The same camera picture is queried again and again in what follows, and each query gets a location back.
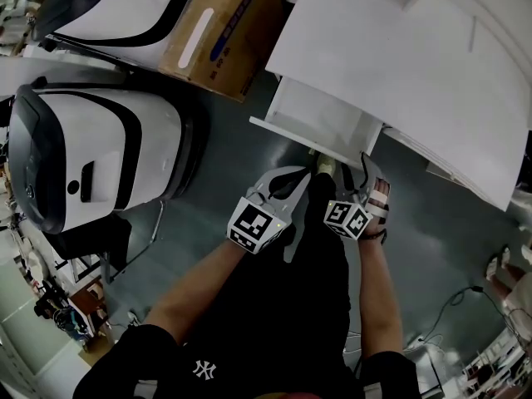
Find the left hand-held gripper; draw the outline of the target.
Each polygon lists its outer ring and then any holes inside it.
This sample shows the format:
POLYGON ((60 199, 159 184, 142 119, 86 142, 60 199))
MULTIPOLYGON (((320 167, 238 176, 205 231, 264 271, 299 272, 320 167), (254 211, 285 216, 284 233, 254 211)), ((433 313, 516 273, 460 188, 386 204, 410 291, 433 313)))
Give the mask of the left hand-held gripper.
POLYGON ((227 225, 227 238, 251 254, 266 249, 292 223, 310 180, 310 169, 303 166, 264 173, 240 198, 227 225))

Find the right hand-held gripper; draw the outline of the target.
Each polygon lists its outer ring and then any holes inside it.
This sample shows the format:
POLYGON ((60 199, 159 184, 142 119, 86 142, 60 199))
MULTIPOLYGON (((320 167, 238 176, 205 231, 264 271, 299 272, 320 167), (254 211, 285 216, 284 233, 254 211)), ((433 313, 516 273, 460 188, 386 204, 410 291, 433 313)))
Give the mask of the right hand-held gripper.
POLYGON ((380 168, 366 152, 361 153, 363 181, 355 186, 348 165, 342 164, 342 200, 329 200, 323 222, 335 234, 352 240, 382 239, 382 230, 378 234, 364 233, 372 216, 365 210, 365 204, 373 189, 376 178, 382 179, 380 168))

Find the person's right hand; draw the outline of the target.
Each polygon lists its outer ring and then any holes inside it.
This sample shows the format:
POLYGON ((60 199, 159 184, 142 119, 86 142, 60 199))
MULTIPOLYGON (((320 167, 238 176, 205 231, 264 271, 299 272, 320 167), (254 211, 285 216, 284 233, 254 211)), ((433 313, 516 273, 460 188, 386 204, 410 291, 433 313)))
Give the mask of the person's right hand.
POLYGON ((365 234, 374 235, 381 232, 389 213, 389 194, 390 185, 385 180, 376 178, 369 199, 365 204, 365 210, 372 216, 364 231, 365 234))

